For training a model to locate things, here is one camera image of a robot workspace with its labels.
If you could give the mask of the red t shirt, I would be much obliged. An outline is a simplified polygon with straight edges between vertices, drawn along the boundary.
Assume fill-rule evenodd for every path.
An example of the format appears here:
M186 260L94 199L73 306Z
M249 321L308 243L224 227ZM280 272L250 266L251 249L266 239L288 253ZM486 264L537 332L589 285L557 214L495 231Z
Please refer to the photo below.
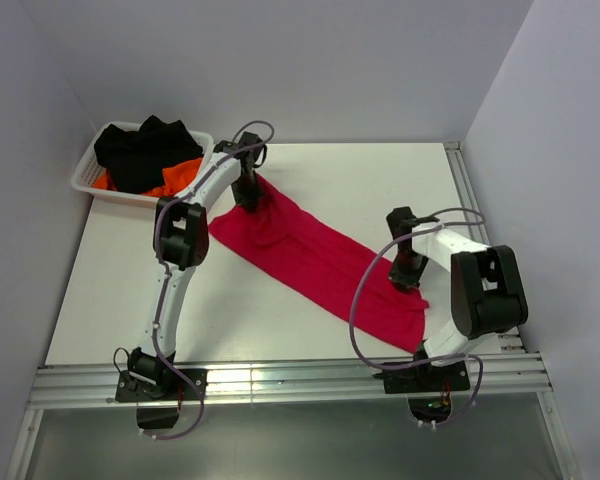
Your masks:
M266 179L258 208L235 206L216 217L211 235L249 263L343 321L375 253L303 210ZM402 293L389 281L391 262L381 259L358 302L356 328L413 353L424 338L429 303L419 290Z

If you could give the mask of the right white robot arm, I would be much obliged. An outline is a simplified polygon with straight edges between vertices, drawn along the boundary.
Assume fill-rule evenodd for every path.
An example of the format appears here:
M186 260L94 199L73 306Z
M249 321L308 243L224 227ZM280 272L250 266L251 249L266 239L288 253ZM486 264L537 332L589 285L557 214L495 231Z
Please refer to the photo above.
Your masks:
M417 288L430 263L450 275L451 319L421 343L424 358L412 368L421 388L437 388L447 377L446 364L527 321L525 290L511 247L476 242L434 221L403 221L391 235L397 254L389 278L396 288Z

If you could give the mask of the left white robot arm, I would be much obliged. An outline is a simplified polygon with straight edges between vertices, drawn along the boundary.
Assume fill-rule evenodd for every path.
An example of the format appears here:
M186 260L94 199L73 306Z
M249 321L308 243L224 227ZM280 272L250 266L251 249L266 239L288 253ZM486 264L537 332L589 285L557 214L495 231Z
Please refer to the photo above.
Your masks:
M227 189L237 206L253 211L262 196L256 170L266 156L264 145L223 142L195 180L156 205L153 247L163 273L155 313L127 362L130 377L152 399L170 395L184 377L173 366L177 326L190 280L209 250L208 211Z

